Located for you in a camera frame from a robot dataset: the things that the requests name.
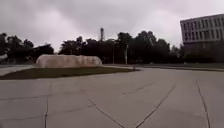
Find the window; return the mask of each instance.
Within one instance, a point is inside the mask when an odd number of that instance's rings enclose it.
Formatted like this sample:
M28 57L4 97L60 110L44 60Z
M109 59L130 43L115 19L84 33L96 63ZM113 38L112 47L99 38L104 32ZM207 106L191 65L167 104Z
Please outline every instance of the window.
M198 28L201 29L201 24L199 21L198 21Z
M202 32L199 32L200 39L203 39Z
M187 33L185 33L185 40L187 41Z
M198 29L196 21L194 21L194 28Z
M214 31L213 30L211 30L211 36L212 36L212 39L214 39Z
M188 39L191 40L191 33L188 33Z
M216 30L216 38L219 39L219 30Z
M208 28L208 20L205 20L205 27Z
M216 19L214 19L214 23L215 23L215 27L217 27L217 20Z
M186 24L184 24L184 30L187 30L187 28L186 28Z
M217 18L217 25L218 25L218 27L221 26L221 22L220 22L220 19L219 18Z
M209 31L204 31L204 36L205 36L205 39L210 39L210 34L209 34Z
M213 24L212 24L212 20L211 19L209 19L209 24L210 24L210 27L212 28Z
M194 25L192 22L191 22L191 30L194 30Z
M205 21L202 20L202 28L205 28Z
M222 18L222 26L224 26L224 18Z
M198 32L196 32L196 40L198 40Z
M195 40L195 38L194 38L194 32L192 32L191 34L192 34L192 40Z
M190 23L187 23L187 29L190 30Z
M219 29L219 34L220 34L220 37L223 38L223 35L222 35L222 34L223 34L223 33L222 33L222 29Z

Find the overcast sky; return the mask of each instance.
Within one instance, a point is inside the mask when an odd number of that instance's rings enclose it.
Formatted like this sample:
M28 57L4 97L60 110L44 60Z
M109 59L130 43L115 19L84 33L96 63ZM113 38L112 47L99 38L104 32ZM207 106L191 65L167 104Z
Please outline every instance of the overcast sky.
M180 20L224 13L223 0L0 0L0 33L18 35L35 46L77 36L106 38L153 31L172 45L181 43Z

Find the pavement joint line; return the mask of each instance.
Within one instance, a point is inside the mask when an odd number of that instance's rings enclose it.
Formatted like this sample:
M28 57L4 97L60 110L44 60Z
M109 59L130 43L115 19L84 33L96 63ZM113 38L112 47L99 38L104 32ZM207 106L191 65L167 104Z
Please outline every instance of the pavement joint line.
M201 92L201 89L200 89L200 83L199 83L199 81L197 80L196 83L197 83L197 87L198 87L199 95L200 95L201 100L202 100L202 105L204 106L204 110L205 110L205 113L206 113L207 127L208 127L208 128L211 128L210 119L209 119L209 114L208 114L208 107L207 107L207 105L206 105L205 98L204 98L204 96L202 95L202 92Z
M138 87L138 88L135 88L135 89L133 89L133 90L131 90L131 91L124 92L124 93L122 93L122 95L120 96L120 98L123 98L123 97L125 97L125 96L127 96L127 95L130 95L130 94L132 94L132 93L135 93L135 92L137 92L137 91L140 91L140 90L142 90L142 89L144 89L144 88L146 88L146 87L148 87L148 86L152 86L153 84L154 84L154 82L152 82L152 83L150 83L150 84L146 84L146 85L141 86L141 87Z
M37 119L37 118L42 118L42 116L34 116L34 117L27 117L27 118L0 118L0 121L20 121L20 120L30 120L30 119Z
M135 128L139 128L144 122L151 116L153 115L156 110L162 105L162 103L168 98L168 96L171 94L171 92L174 90L174 88L177 86L177 83L174 84L174 86L168 91L166 96L160 101L160 103L153 108L153 110L140 122L138 123Z
M104 116L106 116L107 118L109 118L112 122L114 122L115 124L117 124L118 126L120 126L121 128L126 128L124 125L122 125L121 123L119 123L118 121L116 121L115 119L113 119L111 116L109 116L107 113L105 113L103 110L101 110L86 94L85 90L81 90L81 92L88 98L88 100L92 103L92 105Z
M57 112L57 113L52 113L52 114L48 114L47 117L49 116L54 116L54 115L58 115L58 114L63 114L63 113L68 113L68 112L75 112L75 111L79 111L79 110L83 110L83 109L86 109L86 108L89 108L89 107L93 107L94 105L88 105L86 107L83 107L83 108L77 108L77 109L73 109L73 110L67 110L67 111L61 111L61 112ZM34 116L34 117L26 117L26 118L0 118L0 122L1 121L20 121L20 120L29 120L29 119L37 119L37 118L42 118L44 117L45 118L45 115L42 115L42 116Z
M44 116L44 127L47 128L47 114L48 114L48 106L49 106L49 97L51 96L51 90L52 90L52 83L51 85L49 86L49 94L47 96L47 111L45 113L45 116Z
M105 113L103 110L101 110L92 100L89 99L89 101L93 104L93 106L100 112L102 113L104 116L106 116L107 118L109 118L111 121L113 121L114 123L116 123L117 125L119 125L121 128L126 128L125 126L123 126L121 123L119 123L118 121L116 121L115 119L113 119L111 116L109 116L107 113Z
M55 93L55 94L51 94L51 96L56 96L56 95L63 95L63 94L74 94L74 93L78 93L80 91L73 91L73 92L62 92L62 93ZM35 98L41 98L41 97L48 97L48 95L39 95L39 96L31 96L31 97L20 97L20 98L6 98L6 99L0 99L0 101L4 101L4 100L23 100L23 99L35 99Z
M76 108L76 109L72 109L72 110L67 110L67 111L60 111L60 112L55 112L55 113L52 113L52 114L48 114L47 116L54 116L54 115L58 115L58 114L64 114L64 113L68 113L68 112L75 112L75 111L79 111L79 110L83 110L83 109L86 109L86 108L90 108L90 107L93 107L94 105L91 104L91 105L88 105L88 106L85 106L85 107L81 107L81 108Z

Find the building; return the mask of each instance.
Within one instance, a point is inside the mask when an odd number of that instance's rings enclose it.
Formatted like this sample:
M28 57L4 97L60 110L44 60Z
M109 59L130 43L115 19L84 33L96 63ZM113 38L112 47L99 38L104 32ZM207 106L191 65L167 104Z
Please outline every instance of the building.
M224 37L224 14L180 22L183 43L220 41Z
M224 55L220 48L224 44L224 14L182 20L180 25L187 54L210 50L213 56Z

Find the ground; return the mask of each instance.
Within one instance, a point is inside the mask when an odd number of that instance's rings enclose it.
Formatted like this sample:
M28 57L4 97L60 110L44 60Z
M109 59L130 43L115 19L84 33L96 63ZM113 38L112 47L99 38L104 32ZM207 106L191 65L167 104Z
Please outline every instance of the ground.
M0 81L3 128L223 128L224 72Z

